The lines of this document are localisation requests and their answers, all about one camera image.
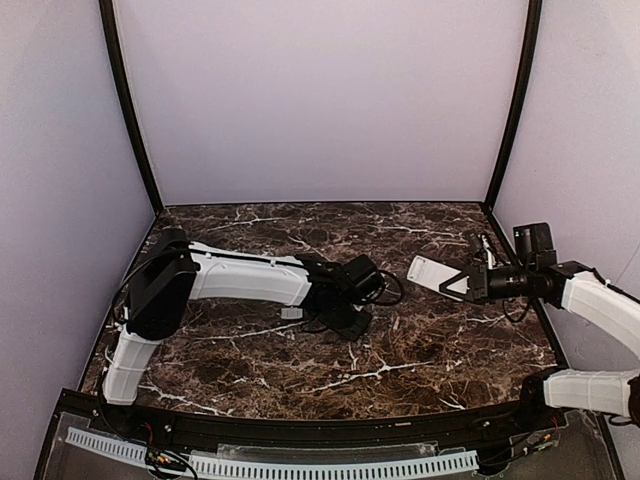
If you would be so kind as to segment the white remote control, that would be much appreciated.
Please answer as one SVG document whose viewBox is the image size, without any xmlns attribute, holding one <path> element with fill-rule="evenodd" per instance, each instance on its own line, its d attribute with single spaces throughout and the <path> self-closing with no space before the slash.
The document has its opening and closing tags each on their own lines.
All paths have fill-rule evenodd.
<svg viewBox="0 0 640 480">
<path fill-rule="evenodd" d="M 439 284 L 460 271 L 426 257 L 415 256 L 409 266 L 406 279 L 409 282 L 443 295 L 439 292 Z"/>
</svg>

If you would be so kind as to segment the white battery cover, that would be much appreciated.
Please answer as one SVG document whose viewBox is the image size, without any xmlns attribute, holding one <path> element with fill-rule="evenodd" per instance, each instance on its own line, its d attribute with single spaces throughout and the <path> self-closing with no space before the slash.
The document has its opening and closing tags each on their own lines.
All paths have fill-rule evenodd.
<svg viewBox="0 0 640 480">
<path fill-rule="evenodd" d="M 297 307 L 282 308 L 280 317 L 283 320 L 299 320 L 304 317 L 304 310 Z"/>
</svg>

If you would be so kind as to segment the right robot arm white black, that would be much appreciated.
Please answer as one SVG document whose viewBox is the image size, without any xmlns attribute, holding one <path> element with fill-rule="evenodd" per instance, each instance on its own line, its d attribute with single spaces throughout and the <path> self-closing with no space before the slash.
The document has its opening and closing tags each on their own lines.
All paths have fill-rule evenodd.
<svg viewBox="0 0 640 480">
<path fill-rule="evenodd" d="M 639 300 L 606 280 L 594 267 L 559 262 L 550 226 L 544 222 L 513 229 L 517 261 L 491 268 L 469 266 L 437 285 L 457 300 L 486 303 L 523 297 L 577 315 L 639 353 Z M 591 410 L 639 424 L 639 371 L 588 372 L 570 368 L 541 373 L 523 393 L 542 406 Z"/>
</svg>

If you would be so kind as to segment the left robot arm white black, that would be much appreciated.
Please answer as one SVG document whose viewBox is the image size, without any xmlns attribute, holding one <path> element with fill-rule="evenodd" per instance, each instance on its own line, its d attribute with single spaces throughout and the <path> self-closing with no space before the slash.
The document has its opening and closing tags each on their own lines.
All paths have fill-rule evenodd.
<svg viewBox="0 0 640 480">
<path fill-rule="evenodd" d="M 115 294 L 122 326 L 102 381 L 107 404 L 130 406 L 156 348 L 180 328 L 191 300 L 265 301 L 299 309 L 353 341 L 371 321 L 365 306 L 384 293 L 382 275 L 366 255 L 347 263 L 299 254 L 269 257 L 226 251 L 166 231 Z"/>
</svg>

